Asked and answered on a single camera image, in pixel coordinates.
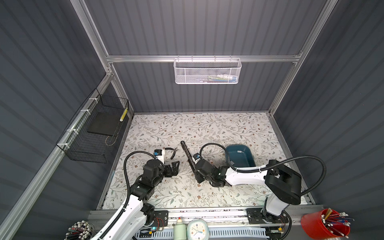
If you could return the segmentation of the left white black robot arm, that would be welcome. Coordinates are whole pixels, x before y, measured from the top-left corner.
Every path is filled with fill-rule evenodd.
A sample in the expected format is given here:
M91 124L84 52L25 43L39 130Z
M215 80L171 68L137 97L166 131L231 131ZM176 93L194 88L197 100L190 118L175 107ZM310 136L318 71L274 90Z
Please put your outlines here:
M129 182L127 162L136 154L150 156L144 165L141 178L132 185ZM155 218L155 207L148 203L155 187L164 178L179 174L179 161L165 165L158 155L145 151L134 151L124 160L123 171L127 184L127 197L112 218L93 237L93 240L136 240L136 233L144 226L150 226Z

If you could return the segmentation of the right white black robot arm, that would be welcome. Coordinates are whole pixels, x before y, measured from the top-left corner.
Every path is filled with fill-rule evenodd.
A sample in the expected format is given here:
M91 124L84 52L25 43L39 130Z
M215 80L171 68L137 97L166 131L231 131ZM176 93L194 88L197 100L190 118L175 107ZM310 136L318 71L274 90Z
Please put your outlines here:
M218 168L202 157L203 149L207 146L217 146L225 151L225 166ZM315 160L322 166L319 179L306 190L302 190L302 176L286 166L286 163L301 159ZM327 173L325 162L312 155L296 156L281 162L270 160L267 165L263 166L238 168L231 163L228 150L216 143L203 145L199 153L189 157L189 161L197 180L199 182L207 181L215 188L238 185L262 185L268 187L272 193L266 198L264 207L261 210L262 219L267 223L284 214L288 206L299 205L301 197L317 188Z

